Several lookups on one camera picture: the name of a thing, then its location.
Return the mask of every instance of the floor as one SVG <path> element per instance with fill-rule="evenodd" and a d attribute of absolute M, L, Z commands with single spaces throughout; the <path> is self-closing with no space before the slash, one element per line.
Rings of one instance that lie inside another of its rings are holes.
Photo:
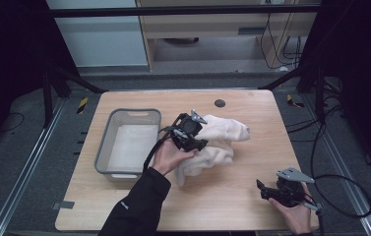
<path fill-rule="evenodd" d="M 292 39 L 286 51 L 293 52 L 296 41 Z M 257 88 L 274 81 L 296 66 L 286 59 L 283 67 L 271 69 L 254 37 L 200 38 L 197 43 L 186 40 L 160 40 L 157 43 L 155 67 L 151 72 L 120 72 L 117 75 L 85 75 L 94 85 L 107 89 L 215 89 Z M 288 81 L 274 90 L 279 111 L 287 130 L 308 124 L 314 119 L 314 91 L 298 94 L 294 89 L 297 79 Z M 16 99 L 12 113 L 0 132 L 0 215 L 9 203 L 10 193 L 17 193 L 16 203 L 10 203 L 10 216 L 3 220 L 6 235 L 94 235 L 93 232 L 63 234 L 54 228 L 57 210 L 54 203 L 63 200 L 67 185 L 76 164 L 86 132 L 93 118 L 99 94 L 91 93 L 75 84 L 68 99 L 54 94 L 54 105 L 62 104 L 60 119 L 52 130 L 47 145 L 38 160 L 32 162 L 32 172 L 20 191 L 16 181 L 28 163 L 33 147 L 44 130 L 42 93 L 36 90 Z M 294 103 L 288 103 L 288 95 Z M 89 102 L 82 114 L 77 114 L 79 103 L 87 96 Z M 339 105 L 336 99 L 327 100 L 327 108 Z M 326 118 L 326 133 L 320 136 L 312 153 L 318 132 L 316 123 L 300 132 L 289 132 L 296 156 L 304 173 L 310 173 L 312 158 L 316 174 L 344 173 L 363 185 L 371 196 L 371 165 L 366 163 L 354 131 L 343 118 L 342 110 L 335 110 Z M 354 187 L 340 180 L 323 180 L 323 192 L 338 207 L 355 213 L 366 207 L 366 202 Z M 317 201 L 322 198 L 312 191 Z M 345 216 L 326 204 L 324 225 L 327 235 L 371 235 L 371 216 L 358 219 Z M 288 235 L 288 232 L 260 232 L 260 235 Z M 187 232 L 160 235 L 254 235 L 254 232 Z"/>

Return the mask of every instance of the wooden table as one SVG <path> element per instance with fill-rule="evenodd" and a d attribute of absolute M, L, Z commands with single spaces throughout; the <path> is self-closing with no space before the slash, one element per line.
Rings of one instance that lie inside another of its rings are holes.
<path fill-rule="evenodd" d="M 223 108 L 215 106 L 217 99 L 225 101 Z M 299 165 L 273 94 L 247 89 L 104 93 L 65 196 L 65 201 L 75 202 L 74 207 L 60 208 L 57 229 L 99 230 L 133 185 L 110 182 L 93 167 L 109 114 L 117 108 L 156 108 L 161 127 L 196 109 L 201 116 L 235 119 L 250 128 L 249 141 L 232 143 L 233 164 L 204 169 L 199 176 L 187 177 L 183 187 L 176 185 L 172 172 L 166 175 L 172 188 L 163 203 L 159 231 L 286 229 L 280 214 L 261 199 L 256 179 L 275 187 L 277 170 L 299 169 Z M 312 226 L 318 226 L 315 214 Z"/>

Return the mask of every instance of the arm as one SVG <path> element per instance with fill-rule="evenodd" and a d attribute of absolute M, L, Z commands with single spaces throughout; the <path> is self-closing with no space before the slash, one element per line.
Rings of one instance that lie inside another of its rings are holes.
<path fill-rule="evenodd" d="M 182 152 L 171 140 L 165 141 L 155 153 L 154 164 L 133 186 L 129 195 L 118 202 L 102 226 L 99 236 L 155 235 L 160 211 L 170 189 L 164 177 L 196 150 Z"/>
<path fill-rule="evenodd" d="M 310 196 L 307 187 L 305 185 L 302 186 L 307 196 Z M 293 235 L 313 236 L 310 225 L 311 209 L 307 208 L 303 204 L 294 207 L 286 207 L 273 198 L 269 198 L 269 202 L 282 214 L 286 225 Z"/>

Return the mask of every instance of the white cloth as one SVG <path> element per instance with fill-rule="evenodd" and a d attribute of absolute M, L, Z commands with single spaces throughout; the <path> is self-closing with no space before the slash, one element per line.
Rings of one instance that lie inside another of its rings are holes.
<path fill-rule="evenodd" d="M 242 142 L 250 139 L 250 129 L 243 123 L 233 119 L 223 119 L 213 115 L 207 115 L 203 129 L 195 137 L 197 140 L 207 140 L 207 146 L 197 152 L 191 159 L 182 161 L 175 169 L 176 183 L 179 186 L 185 184 L 186 176 L 197 176 L 204 168 L 212 168 L 215 165 L 233 163 L 233 149 L 231 142 Z"/>

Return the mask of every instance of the black cable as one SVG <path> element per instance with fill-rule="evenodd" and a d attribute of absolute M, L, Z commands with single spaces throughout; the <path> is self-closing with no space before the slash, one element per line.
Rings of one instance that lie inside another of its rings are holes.
<path fill-rule="evenodd" d="M 311 195 L 308 195 L 308 194 L 305 194 L 308 198 L 311 199 L 311 201 L 309 201 L 308 199 L 305 199 L 305 201 L 308 203 L 308 204 L 311 204 L 313 206 L 317 206 L 317 203 L 314 201 L 313 197 Z"/>
<path fill-rule="evenodd" d="M 318 226 L 320 230 L 320 236 L 324 236 L 324 222 L 323 222 L 323 213 L 321 211 L 316 211 L 317 217 L 318 217 Z"/>
<path fill-rule="evenodd" d="M 325 112 L 325 115 L 329 115 L 330 113 L 338 110 L 339 108 L 341 108 L 340 105 L 336 105 L 334 106 L 333 108 L 329 109 L 329 110 L 326 110 Z M 297 131 L 301 131 L 305 128 L 308 128 L 310 127 L 312 124 L 316 123 L 318 120 L 317 119 L 310 119 L 310 120 L 305 120 L 305 121 L 301 121 L 301 122 L 298 122 L 298 123 L 295 123 L 295 124 L 291 124 L 291 125 L 286 125 L 285 127 L 288 128 L 288 127 L 291 127 L 291 126 L 297 126 L 297 125 L 300 125 L 300 124 L 304 124 L 304 123 L 307 123 L 307 122 L 311 122 L 310 124 L 307 124 L 305 125 L 304 127 L 301 127 L 299 129 L 296 129 L 296 130 L 293 130 L 293 131 L 288 131 L 288 133 L 294 133 L 294 132 L 297 132 Z"/>
<path fill-rule="evenodd" d="M 160 148 L 160 146 L 163 144 L 163 142 L 165 142 L 167 139 L 170 139 L 172 137 L 168 136 L 169 133 L 166 133 L 161 139 L 159 139 L 156 144 L 154 145 L 154 147 L 152 147 L 151 151 L 149 152 L 149 155 L 148 157 L 146 158 L 145 160 L 145 163 L 143 163 L 143 173 L 145 173 L 148 168 L 149 168 L 149 163 L 151 162 L 152 160 L 152 157 L 154 156 L 154 154 L 157 152 L 157 150 Z"/>
<path fill-rule="evenodd" d="M 330 88 L 324 88 L 324 92 L 325 92 L 326 94 L 331 93 L 331 94 L 333 94 L 334 96 L 340 96 L 340 93 L 339 93 L 339 92 L 336 92 L 336 91 L 334 91 L 333 89 L 330 89 Z"/>
<path fill-rule="evenodd" d="M 319 135 L 318 139 L 321 139 L 321 137 L 323 137 L 323 136 L 324 136 L 324 131 L 321 132 L 321 134 Z M 309 141 L 293 141 L 293 140 L 291 140 L 291 142 L 311 143 L 311 142 L 315 142 L 316 139 L 314 139 L 314 140 L 309 140 Z"/>
<path fill-rule="evenodd" d="M 274 42 L 274 38 L 272 36 L 272 32 L 271 32 L 271 24 L 270 24 L 270 20 L 271 20 L 271 13 L 268 14 L 268 20 L 266 22 L 266 25 L 265 25 L 265 30 L 264 32 L 262 33 L 262 36 L 261 36 L 261 51 L 262 51 L 262 54 L 265 58 L 265 61 L 266 61 L 266 65 L 268 66 L 269 69 L 278 69 L 280 68 L 281 66 L 287 66 L 287 65 L 290 65 L 290 63 L 285 63 L 285 62 L 282 62 L 280 61 L 279 57 L 278 57 L 278 52 L 277 52 L 277 47 L 275 46 L 275 42 Z M 271 42 L 272 42 L 272 45 L 274 47 L 274 53 L 275 53 L 275 56 L 277 57 L 278 61 L 280 61 L 281 65 L 278 66 L 278 67 L 272 67 L 268 64 L 268 60 L 266 58 L 266 54 L 265 54 L 265 51 L 263 50 L 263 38 L 264 38 L 264 35 L 265 35 L 265 32 L 267 31 L 267 29 L 269 29 L 269 35 L 271 37 Z"/>
<path fill-rule="evenodd" d="M 334 86 L 332 83 L 326 81 L 326 79 L 324 79 L 324 83 L 326 85 L 326 89 L 330 90 L 333 94 L 338 94 L 338 95 L 341 94 L 340 80 L 339 80 L 339 87 L 338 88 L 336 86 Z"/>
<path fill-rule="evenodd" d="M 353 1 L 351 0 L 349 5 L 345 8 L 341 16 L 337 19 L 337 21 L 332 25 L 332 27 L 327 31 L 327 33 L 322 37 L 321 41 L 318 43 L 316 47 L 313 48 L 312 52 L 309 55 L 308 60 L 304 60 L 305 63 L 301 65 L 301 67 L 297 68 L 299 70 L 293 70 L 287 73 L 286 75 L 280 77 L 279 79 L 265 85 L 262 87 L 259 87 L 259 89 L 269 89 L 272 90 L 276 88 L 277 86 L 285 83 L 286 81 L 290 80 L 291 78 L 295 76 L 299 76 L 300 74 L 304 73 L 306 70 L 308 70 L 311 67 L 317 66 L 317 58 L 320 58 L 322 56 L 323 50 L 325 49 L 326 44 L 328 43 L 329 38 L 332 36 L 332 33 L 335 31 L 341 20 L 345 17 L 348 10 L 353 5 Z"/>
<path fill-rule="evenodd" d="M 332 109 L 326 110 L 325 115 L 326 116 L 329 116 L 330 114 L 332 114 L 332 113 L 334 113 L 336 111 L 340 111 L 340 110 L 342 110 L 342 106 L 341 105 L 335 105 Z"/>
<path fill-rule="evenodd" d="M 286 38 L 285 44 L 283 45 L 283 50 L 282 50 L 283 57 L 289 60 L 293 60 L 295 59 L 295 57 L 288 57 L 287 55 L 295 55 L 295 56 L 298 56 L 299 58 L 299 56 L 302 55 L 302 52 L 300 52 L 301 47 L 298 46 L 298 44 L 301 44 L 301 36 L 298 36 L 298 43 L 297 43 L 297 48 L 295 52 L 286 52 L 286 47 L 288 46 L 289 40 L 290 40 L 290 36 Z"/>
<path fill-rule="evenodd" d="M 318 120 L 313 120 L 312 122 L 306 124 L 305 126 L 302 126 L 302 127 L 298 128 L 298 129 L 295 129 L 295 130 L 288 131 L 288 133 L 289 133 L 289 134 L 290 134 L 290 133 L 295 133 L 295 132 L 301 131 L 301 130 L 303 130 L 303 129 L 306 129 L 306 128 L 308 128 L 308 127 L 314 125 L 317 121 L 318 121 Z"/>
<path fill-rule="evenodd" d="M 292 60 L 292 67 L 293 69 L 297 68 L 298 67 L 298 59 L 299 59 L 299 55 L 298 55 L 298 52 L 299 52 L 299 48 L 300 48 L 300 44 L 301 44 L 301 37 L 298 36 L 297 38 L 297 42 L 296 42 L 296 49 L 295 49 L 295 57 L 293 58 Z"/>
<path fill-rule="evenodd" d="M 314 140 L 305 140 L 305 141 L 298 141 L 298 140 L 290 140 L 293 143 L 311 143 L 314 142 Z"/>
<path fill-rule="evenodd" d="M 311 151 L 311 157 L 310 157 L 310 173 L 311 173 L 311 178 L 313 178 L 315 180 L 323 179 L 323 178 L 341 178 L 341 179 L 343 179 L 345 181 L 350 182 L 351 184 L 353 184 L 356 187 L 358 187 L 360 189 L 360 191 L 364 194 L 364 196 L 365 196 L 365 198 L 366 198 L 366 200 L 368 202 L 369 209 L 368 209 L 368 211 L 366 213 L 363 213 L 363 214 L 352 214 L 352 213 L 348 213 L 348 212 L 342 210 L 341 208 L 337 207 L 329 199 L 327 199 L 325 197 L 325 195 L 323 194 L 323 192 L 318 187 L 317 182 L 314 183 L 314 187 L 316 188 L 316 190 L 320 194 L 320 196 L 323 198 L 323 200 L 326 201 L 327 204 L 329 204 L 331 207 L 333 207 L 338 212 L 340 212 L 340 213 L 342 213 L 342 214 L 344 214 L 346 216 L 352 217 L 352 218 L 366 217 L 369 214 L 371 214 L 371 198 L 369 197 L 368 193 L 365 191 L 365 189 L 360 184 L 358 184 L 357 182 L 355 182 L 355 181 L 353 181 L 353 180 L 351 180 L 351 179 L 349 179 L 347 177 L 341 176 L 341 175 L 323 174 L 323 175 L 315 176 L 315 174 L 314 174 L 314 153 L 315 153 L 315 149 L 317 147 L 317 143 L 318 143 L 318 140 L 319 140 L 319 137 L 320 137 L 319 134 L 321 133 L 322 129 L 325 126 L 326 126 L 325 124 L 321 124 L 320 125 L 319 131 L 317 132 L 317 136 L 316 136 L 316 139 L 314 141 L 313 148 L 312 148 L 312 151 Z"/>
<path fill-rule="evenodd" d="M 25 121 L 25 116 L 20 112 L 11 112 L 10 115 L 20 115 L 22 117 L 22 120 L 20 121 L 19 124 L 15 125 L 14 127 L 9 128 L 9 129 L 5 129 L 5 130 L 0 130 L 0 132 L 12 131 L 12 130 L 16 129 L 17 127 L 21 126 L 23 124 L 23 122 Z"/>

